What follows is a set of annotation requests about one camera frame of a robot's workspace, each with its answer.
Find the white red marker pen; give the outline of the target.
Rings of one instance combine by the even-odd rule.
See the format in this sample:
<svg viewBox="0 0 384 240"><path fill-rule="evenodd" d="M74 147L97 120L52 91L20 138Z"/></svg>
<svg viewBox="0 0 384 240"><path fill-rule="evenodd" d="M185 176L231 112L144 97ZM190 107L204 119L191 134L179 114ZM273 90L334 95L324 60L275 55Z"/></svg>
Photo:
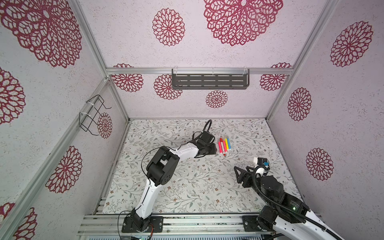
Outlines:
<svg viewBox="0 0 384 240"><path fill-rule="evenodd" d="M223 138L220 138L220 144L221 144L221 149L222 149L222 154L223 156L227 155L227 144Z"/></svg>

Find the pink highlighter pen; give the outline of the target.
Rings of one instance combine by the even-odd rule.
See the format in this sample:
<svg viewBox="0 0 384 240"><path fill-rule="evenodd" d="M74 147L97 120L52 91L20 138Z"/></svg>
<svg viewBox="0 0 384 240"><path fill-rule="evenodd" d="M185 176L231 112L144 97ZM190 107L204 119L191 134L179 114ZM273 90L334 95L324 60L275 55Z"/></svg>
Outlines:
<svg viewBox="0 0 384 240"><path fill-rule="evenodd" d="M218 146L219 146L220 154L222 154L222 153L223 153L223 150L222 150L222 145L221 145L221 142L220 142L220 141L218 141Z"/></svg>

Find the yellow highlighter pen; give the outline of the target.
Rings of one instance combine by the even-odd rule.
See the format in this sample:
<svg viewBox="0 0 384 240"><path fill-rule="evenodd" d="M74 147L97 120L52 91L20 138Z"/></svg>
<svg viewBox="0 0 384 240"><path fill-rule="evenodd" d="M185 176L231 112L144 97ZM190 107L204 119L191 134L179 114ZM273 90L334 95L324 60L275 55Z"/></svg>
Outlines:
<svg viewBox="0 0 384 240"><path fill-rule="evenodd" d="M226 152L228 152L229 151L229 144L228 144L228 139L227 138L225 138L225 146L226 146Z"/></svg>

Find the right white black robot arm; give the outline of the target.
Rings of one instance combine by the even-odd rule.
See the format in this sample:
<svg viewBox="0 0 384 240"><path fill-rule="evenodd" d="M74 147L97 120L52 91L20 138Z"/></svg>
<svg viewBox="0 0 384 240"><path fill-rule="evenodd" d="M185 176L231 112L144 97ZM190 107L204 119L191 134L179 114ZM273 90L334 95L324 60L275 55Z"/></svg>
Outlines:
<svg viewBox="0 0 384 240"><path fill-rule="evenodd" d="M291 240L341 240L342 237L328 227L303 201L288 194L270 168L258 165L255 168L234 167L236 180L244 188L253 189L266 203L255 220L243 218L249 226L275 232L270 239L281 235Z"/></svg>

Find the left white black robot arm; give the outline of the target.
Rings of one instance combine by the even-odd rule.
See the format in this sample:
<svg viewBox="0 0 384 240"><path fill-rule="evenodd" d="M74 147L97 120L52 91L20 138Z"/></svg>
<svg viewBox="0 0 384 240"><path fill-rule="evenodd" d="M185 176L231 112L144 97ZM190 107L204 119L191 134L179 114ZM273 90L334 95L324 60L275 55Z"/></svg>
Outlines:
<svg viewBox="0 0 384 240"><path fill-rule="evenodd" d="M171 180L179 161L215 155L215 137L202 131L191 141L177 149L161 146L146 167L146 187L138 205L124 218L122 233L160 232L151 219L156 199L162 188Z"/></svg>

